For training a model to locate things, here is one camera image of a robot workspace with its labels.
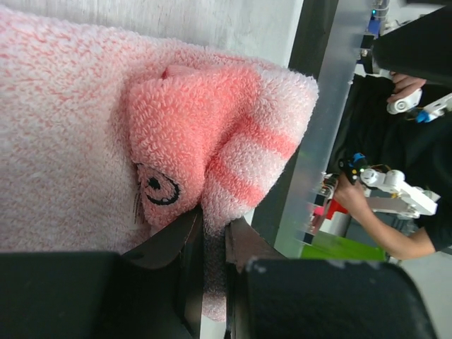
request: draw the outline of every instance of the embroidered eye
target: embroidered eye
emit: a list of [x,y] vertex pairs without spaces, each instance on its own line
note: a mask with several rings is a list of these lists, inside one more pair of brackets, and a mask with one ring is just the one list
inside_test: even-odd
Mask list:
[[166,206],[179,199],[180,188],[174,180],[156,169],[144,165],[139,165],[139,170],[144,194],[151,203]]

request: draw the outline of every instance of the white surface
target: white surface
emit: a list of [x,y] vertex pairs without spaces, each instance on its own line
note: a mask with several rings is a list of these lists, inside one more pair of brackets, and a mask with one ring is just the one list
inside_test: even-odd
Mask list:
[[397,20],[399,23],[404,23],[407,20],[415,20],[421,15],[431,13],[432,11],[441,8],[437,5],[428,4],[404,4],[404,1],[391,0],[389,2],[388,21]]
[[438,252],[406,260],[402,267],[421,292],[440,339],[452,338],[452,256]]
[[[303,0],[1,0],[13,9],[75,23],[229,49],[287,66]],[[253,213],[246,219],[251,223]],[[223,338],[224,323],[203,318],[201,337]]]

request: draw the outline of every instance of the towel stripe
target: towel stripe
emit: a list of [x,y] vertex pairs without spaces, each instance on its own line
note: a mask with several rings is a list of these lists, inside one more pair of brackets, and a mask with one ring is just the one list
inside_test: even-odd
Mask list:
[[208,173],[215,177],[221,187],[249,206],[256,206],[265,196],[265,192],[262,189],[252,185],[250,181],[235,175],[218,157],[215,157],[210,162]]
[[275,151],[289,160],[297,149],[299,141],[295,141],[288,135],[278,134],[270,129],[259,126],[250,116],[244,117],[243,124],[237,130],[238,134],[243,134],[249,139],[267,150]]

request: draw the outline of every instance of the terry cloth towel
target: terry cloth towel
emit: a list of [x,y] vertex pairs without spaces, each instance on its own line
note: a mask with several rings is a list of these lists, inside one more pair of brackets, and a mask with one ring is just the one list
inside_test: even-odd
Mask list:
[[151,232],[133,222],[137,188],[153,232],[201,202],[203,313],[224,321],[224,226],[283,171],[307,128],[315,81],[4,6],[0,49],[0,249],[125,252]]

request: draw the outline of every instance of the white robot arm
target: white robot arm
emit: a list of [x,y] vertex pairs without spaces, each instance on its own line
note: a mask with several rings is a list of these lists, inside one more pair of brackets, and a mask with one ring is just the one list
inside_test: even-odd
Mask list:
[[439,196],[410,186],[405,182],[405,175],[401,171],[392,170],[384,174],[368,168],[360,177],[368,187],[375,187],[393,195],[391,198],[367,198],[374,212],[396,213],[407,218],[436,213]]

